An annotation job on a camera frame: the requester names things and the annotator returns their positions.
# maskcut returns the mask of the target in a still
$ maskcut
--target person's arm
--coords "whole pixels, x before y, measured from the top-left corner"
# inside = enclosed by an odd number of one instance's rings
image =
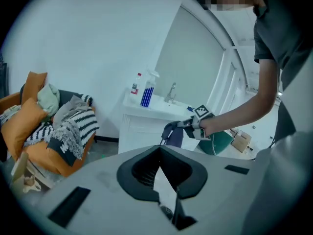
[[[260,59],[259,91],[256,96],[238,108],[210,119],[204,119],[200,127],[206,136],[259,120],[270,112],[277,95],[277,67],[270,59]]]

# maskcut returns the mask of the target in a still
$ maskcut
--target forearm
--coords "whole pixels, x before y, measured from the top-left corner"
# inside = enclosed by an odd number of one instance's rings
[[[209,126],[210,135],[211,133],[249,124],[266,115],[271,110],[272,106],[272,101],[266,100],[257,94],[249,101],[230,112],[203,120],[201,127],[207,128]]]

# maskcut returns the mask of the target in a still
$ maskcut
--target dark t-shirt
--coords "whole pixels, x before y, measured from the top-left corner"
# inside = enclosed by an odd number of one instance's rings
[[[312,47],[309,17],[303,17],[304,3],[297,0],[264,0],[265,7],[254,7],[255,56],[273,59],[282,69],[283,89],[293,80]]]

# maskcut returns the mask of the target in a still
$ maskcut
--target faucet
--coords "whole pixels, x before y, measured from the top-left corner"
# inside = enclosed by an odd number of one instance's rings
[[[170,92],[167,94],[166,98],[164,99],[164,102],[168,103],[169,101],[172,101],[173,103],[176,94],[174,95],[174,97],[172,97],[172,91],[175,89],[175,87],[176,87],[176,83],[173,83],[170,89]]]

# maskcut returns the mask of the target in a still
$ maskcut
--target person's hand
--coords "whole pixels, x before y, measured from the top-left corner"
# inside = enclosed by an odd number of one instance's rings
[[[208,137],[211,134],[215,133],[214,124],[212,118],[203,119],[200,122],[200,128],[204,129],[205,136]]]

